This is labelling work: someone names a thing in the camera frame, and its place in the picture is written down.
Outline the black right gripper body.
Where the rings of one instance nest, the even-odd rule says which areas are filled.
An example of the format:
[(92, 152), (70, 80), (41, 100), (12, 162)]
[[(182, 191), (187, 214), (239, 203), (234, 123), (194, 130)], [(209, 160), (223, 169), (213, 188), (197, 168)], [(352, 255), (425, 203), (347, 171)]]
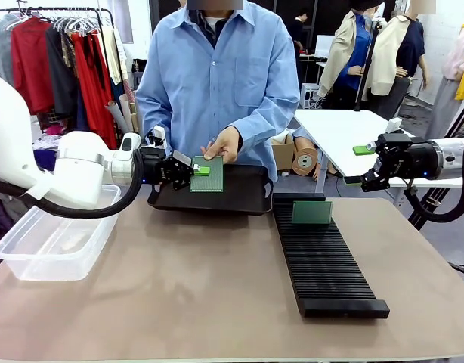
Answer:
[(404, 133), (379, 135), (379, 182), (389, 186), (391, 178), (436, 179), (442, 169), (441, 149), (434, 141), (411, 138)]

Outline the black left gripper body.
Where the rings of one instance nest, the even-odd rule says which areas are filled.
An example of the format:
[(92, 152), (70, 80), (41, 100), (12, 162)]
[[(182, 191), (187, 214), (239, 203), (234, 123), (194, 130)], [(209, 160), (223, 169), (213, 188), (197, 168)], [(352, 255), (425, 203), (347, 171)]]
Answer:
[(190, 185), (192, 168), (181, 168), (172, 161), (172, 154), (165, 155), (164, 149), (152, 146), (140, 148), (144, 164), (142, 182), (146, 185), (171, 184), (175, 190)]

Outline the person's left hand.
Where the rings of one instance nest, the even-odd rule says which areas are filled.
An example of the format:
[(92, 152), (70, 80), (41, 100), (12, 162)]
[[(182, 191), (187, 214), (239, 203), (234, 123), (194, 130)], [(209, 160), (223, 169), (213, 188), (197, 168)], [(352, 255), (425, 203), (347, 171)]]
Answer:
[(234, 163), (239, 152), (240, 133), (233, 126), (228, 126), (222, 130), (214, 142), (209, 142), (206, 147), (201, 147), (201, 151), (206, 160), (221, 157), (223, 164)]

